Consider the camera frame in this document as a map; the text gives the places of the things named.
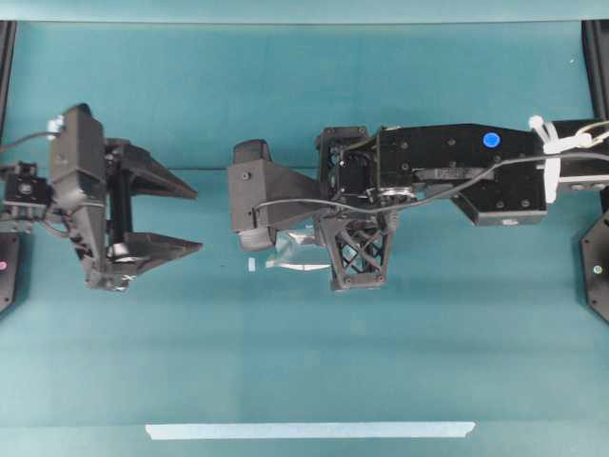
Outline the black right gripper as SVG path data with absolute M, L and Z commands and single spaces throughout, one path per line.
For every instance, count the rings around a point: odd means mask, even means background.
M 376 187 L 375 146 L 364 127 L 326 128 L 316 139 L 321 195 L 333 203 L 316 215 L 316 241 L 327 249 L 335 291 L 379 288 L 387 279 L 398 214 L 356 211 L 391 201 Z

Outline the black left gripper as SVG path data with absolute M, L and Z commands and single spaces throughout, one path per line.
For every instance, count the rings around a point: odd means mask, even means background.
M 124 291 L 138 276 L 199 251 L 202 243 L 151 232 L 127 232 L 108 247 L 108 181 L 118 167 L 128 190 L 194 200 L 198 192 L 128 140 L 110 138 L 86 103 L 64 111 L 49 143 L 49 184 L 54 208 L 68 229 L 91 289 Z

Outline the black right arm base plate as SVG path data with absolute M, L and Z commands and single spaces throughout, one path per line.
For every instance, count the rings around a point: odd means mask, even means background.
M 586 301 L 605 322 L 609 321 L 608 223 L 605 211 L 580 240 Z

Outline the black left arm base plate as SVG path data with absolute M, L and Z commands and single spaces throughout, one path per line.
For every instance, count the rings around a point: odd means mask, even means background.
M 15 232 L 2 232 L 0 249 L 0 310 L 4 312 L 14 301 L 20 262 L 19 235 Z

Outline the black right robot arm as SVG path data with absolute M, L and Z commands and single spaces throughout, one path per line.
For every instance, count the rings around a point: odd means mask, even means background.
M 536 117 L 526 130 L 335 127 L 315 147 L 321 195 L 330 206 L 314 225 L 336 290 L 385 283 L 403 210 L 448 199 L 477 226 L 536 224 L 560 190 L 608 183 L 604 121 Z

